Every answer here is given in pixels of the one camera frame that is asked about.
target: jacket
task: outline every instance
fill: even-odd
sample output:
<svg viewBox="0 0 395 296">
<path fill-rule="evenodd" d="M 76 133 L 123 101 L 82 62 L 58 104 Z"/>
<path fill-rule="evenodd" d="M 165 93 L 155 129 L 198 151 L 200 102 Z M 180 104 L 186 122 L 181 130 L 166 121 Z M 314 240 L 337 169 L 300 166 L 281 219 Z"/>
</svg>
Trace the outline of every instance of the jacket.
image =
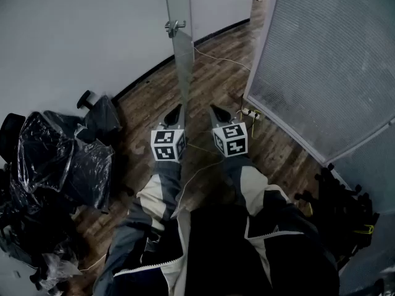
<svg viewBox="0 0 395 296">
<path fill-rule="evenodd" d="M 118 227 L 95 296 L 338 295 L 318 231 L 249 158 L 226 158 L 236 205 L 176 210 L 181 165 L 157 162 Z"/>
</svg>

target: door handle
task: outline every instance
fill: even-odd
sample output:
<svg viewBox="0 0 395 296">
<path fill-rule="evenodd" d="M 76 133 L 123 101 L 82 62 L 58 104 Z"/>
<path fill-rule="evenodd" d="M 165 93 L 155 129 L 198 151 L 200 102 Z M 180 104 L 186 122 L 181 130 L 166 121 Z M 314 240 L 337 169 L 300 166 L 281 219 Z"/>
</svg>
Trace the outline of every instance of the door handle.
<svg viewBox="0 0 395 296">
<path fill-rule="evenodd" d="M 179 28 L 184 28 L 186 26 L 186 21 L 184 20 L 183 24 L 178 24 L 178 20 L 175 21 L 167 21 L 165 25 L 166 32 L 168 33 L 169 38 L 173 38 Z"/>
</svg>

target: wall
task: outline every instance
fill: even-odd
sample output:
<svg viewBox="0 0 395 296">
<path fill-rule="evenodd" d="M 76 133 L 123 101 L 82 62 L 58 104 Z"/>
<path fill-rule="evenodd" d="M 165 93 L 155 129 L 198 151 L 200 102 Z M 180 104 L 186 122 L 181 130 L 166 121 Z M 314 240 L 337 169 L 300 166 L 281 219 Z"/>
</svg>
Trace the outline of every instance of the wall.
<svg viewBox="0 0 395 296">
<path fill-rule="evenodd" d="M 167 20 L 165 0 L 0 0 L 0 124 L 116 95 L 173 54 Z"/>
<path fill-rule="evenodd" d="M 193 39 L 250 18 L 252 0 L 191 0 Z"/>
</svg>

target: glass door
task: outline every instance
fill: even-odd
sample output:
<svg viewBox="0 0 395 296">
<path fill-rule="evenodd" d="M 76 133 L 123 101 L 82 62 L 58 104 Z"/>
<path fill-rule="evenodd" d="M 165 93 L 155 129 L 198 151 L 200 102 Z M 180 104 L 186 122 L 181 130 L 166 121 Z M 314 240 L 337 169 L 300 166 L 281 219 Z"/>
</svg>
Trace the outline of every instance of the glass door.
<svg viewBox="0 0 395 296">
<path fill-rule="evenodd" d="M 181 91 L 182 103 L 186 107 L 194 61 L 191 0 L 166 0 L 166 2 L 168 11 L 166 31 L 173 41 L 178 87 Z"/>
</svg>

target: baseboard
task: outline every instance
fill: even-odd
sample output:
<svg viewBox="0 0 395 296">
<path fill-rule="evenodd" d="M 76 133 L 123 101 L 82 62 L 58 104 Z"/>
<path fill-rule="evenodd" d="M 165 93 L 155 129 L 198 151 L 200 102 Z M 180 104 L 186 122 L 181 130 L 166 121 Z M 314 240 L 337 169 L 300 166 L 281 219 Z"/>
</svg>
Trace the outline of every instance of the baseboard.
<svg viewBox="0 0 395 296">
<path fill-rule="evenodd" d="M 202 43 L 204 43 L 205 41 L 208 41 L 209 39 L 218 36 L 219 34 L 222 34 L 228 30 L 231 30 L 232 28 L 238 27 L 239 25 L 245 24 L 247 22 L 249 22 L 250 19 L 246 18 L 243 21 L 240 21 L 238 23 L 229 25 L 228 27 L 222 28 L 219 31 L 216 31 L 214 33 L 211 33 L 199 40 L 197 40 L 196 42 L 194 42 L 194 45 L 200 45 Z M 160 68 L 162 68 L 164 65 L 168 64 L 169 62 L 171 62 L 174 59 L 174 55 L 171 55 L 169 58 L 166 58 L 164 61 L 160 62 L 159 64 L 157 64 L 154 68 L 150 69 L 149 71 L 147 71 L 145 74 L 143 74 L 141 77 L 137 78 L 134 82 L 132 82 L 131 84 L 129 84 L 125 89 L 123 89 L 121 92 L 119 92 L 116 96 L 114 96 L 112 98 L 112 103 L 117 106 L 118 105 L 118 101 L 121 97 L 123 97 L 127 92 L 129 92 L 130 90 L 132 90 L 135 86 L 137 86 L 137 84 L 139 84 L 140 82 L 142 82 L 144 79 L 148 78 L 150 75 L 152 75 L 154 72 L 158 71 Z"/>
<path fill-rule="evenodd" d="M 222 28 L 222 29 L 219 30 L 219 31 L 216 31 L 216 32 L 211 33 L 211 34 L 208 34 L 207 36 L 205 36 L 205 37 L 203 37 L 203 38 L 201 38 L 201 39 L 198 39 L 196 42 L 194 42 L 194 45 L 195 45 L 195 47 L 196 47 L 196 46 L 198 46 L 198 45 L 204 43 L 205 41 L 208 41 L 209 39 L 218 36 L 219 34 L 222 34 L 222 33 L 226 32 L 226 31 L 229 31 L 229 30 L 231 30 L 232 28 L 238 27 L 239 25 L 248 23 L 249 21 L 250 21 L 250 19 L 249 19 L 249 18 L 246 18 L 246 19 L 243 20 L 243 21 L 237 22 L 237 23 L 235 23 L 235 24 L 229 25 L 228 27 Z"/>
<path fill-rule="evenodd" d="M 142 82 L 144 79 L 148 78 L 150 75 L 152 75 L 154 72 L 158 71 L 161 69 L 164 65 L 168 64 L 174 59 L 174 55 L 171 55 L 169 58 L 166 58 L 164 61 L 160 62 L 157 64 L 154 68 L 148 70 L 145 74 L 143 74 L 141 77 L 137 78 L 134 82 L 129 84 L 125 89 L 123 89 L 121 92 L 119 92 L 116 96 L 112 98 L 112 103 L 116 106 L 118 104 L 118 100 L 123 97 L 127 92 L 132 90 L 137 84 Z"/>
</svg>

